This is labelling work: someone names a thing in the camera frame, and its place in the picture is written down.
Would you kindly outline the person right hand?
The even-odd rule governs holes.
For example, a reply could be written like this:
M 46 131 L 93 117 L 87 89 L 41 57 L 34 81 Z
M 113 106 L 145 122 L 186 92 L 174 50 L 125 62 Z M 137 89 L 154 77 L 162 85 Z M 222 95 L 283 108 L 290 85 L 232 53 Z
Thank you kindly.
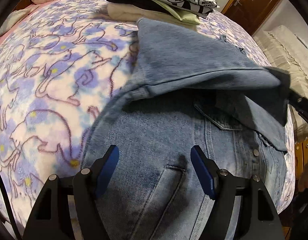
M 298 190 L 303 192 L 305 189 L 308 189 L 308 163 L 305 165 L 304 172 L 298 182 Z

